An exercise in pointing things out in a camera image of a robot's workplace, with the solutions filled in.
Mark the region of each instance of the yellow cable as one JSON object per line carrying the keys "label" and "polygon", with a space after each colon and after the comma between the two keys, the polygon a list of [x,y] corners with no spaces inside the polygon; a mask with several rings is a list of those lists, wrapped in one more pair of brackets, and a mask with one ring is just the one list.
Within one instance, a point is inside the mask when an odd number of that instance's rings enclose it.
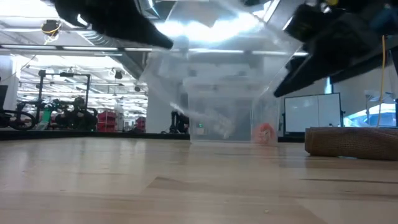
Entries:
{"label": "yellow cable", "polygon": [[54,32],[56,32],[57,30],[59,30],[61,28],[61,25],[59,25],[57,28],[55,28],[54,30],[51,31],[44,31],[43,30],[43,25],[42,25],[42,32],[45,34],[53,34]]}
{"label": "yellow cable", "polygon": [[382,48],[383,48],[383,63],[381,65],[381,87],[380,87],[380,105],[379,105],[379,117],[377,119],[377,127],[380,126],[381,117],[381,104],[383,102],[383,92],[384,92],[384,72],[386,70],[386,38],[384,35],[381,37]]}

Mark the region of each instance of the red object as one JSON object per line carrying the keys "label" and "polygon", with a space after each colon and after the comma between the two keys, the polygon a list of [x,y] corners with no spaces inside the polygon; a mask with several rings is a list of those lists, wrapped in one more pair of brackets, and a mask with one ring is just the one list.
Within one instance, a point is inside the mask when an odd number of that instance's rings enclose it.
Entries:
{"label": "red object", "polygon": [[97,116],[98,124],[97,131],[100,132],[115,132],[116,113],[106,110]]}
{"label": "red object", "polygon": [[274,128],[269,123],[258,126],[253,132],[253,140],[259,144],[268,144],[270,140],[275,138]]}

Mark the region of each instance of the wooden floor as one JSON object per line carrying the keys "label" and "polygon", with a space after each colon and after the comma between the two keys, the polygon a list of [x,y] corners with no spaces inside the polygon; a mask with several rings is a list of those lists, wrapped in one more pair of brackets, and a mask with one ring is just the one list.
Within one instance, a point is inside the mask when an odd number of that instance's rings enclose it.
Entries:
{"label": "wooden floor", "polygon": [[0,142],[1,224],[398,223],[398,162],[302,144]]}

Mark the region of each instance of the wicker basket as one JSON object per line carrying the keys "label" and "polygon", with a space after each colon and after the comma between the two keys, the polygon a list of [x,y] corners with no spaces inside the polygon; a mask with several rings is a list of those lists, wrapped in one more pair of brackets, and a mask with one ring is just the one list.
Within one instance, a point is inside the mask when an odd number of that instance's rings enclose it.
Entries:
{"label": "wicker basket", "polygon": [[398,129],[308,128],[305,150],[312,156],[398,160]]}

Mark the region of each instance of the clear plastic bin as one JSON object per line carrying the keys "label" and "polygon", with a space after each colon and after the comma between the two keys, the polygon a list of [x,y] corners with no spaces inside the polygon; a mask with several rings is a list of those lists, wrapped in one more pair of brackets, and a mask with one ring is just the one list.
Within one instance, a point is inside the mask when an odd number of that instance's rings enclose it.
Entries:
{"label": "clear plastic bin", "polygon": [[[301,43],[283,31],[284,8],[273,9],[265,22],[238,0],[175,3],[163,29],[174,47],[149,55],[142,80],[191,119],[192,142],[276,142],[273,91]],[[188,106],[180,100],[186,93]]]}
{"label": "clear plastic bin", "polygon": [[203,119],[190,120],[192,143],[277,142],[279,101],[262,94],[259,77],[187,78],[188,107]]}

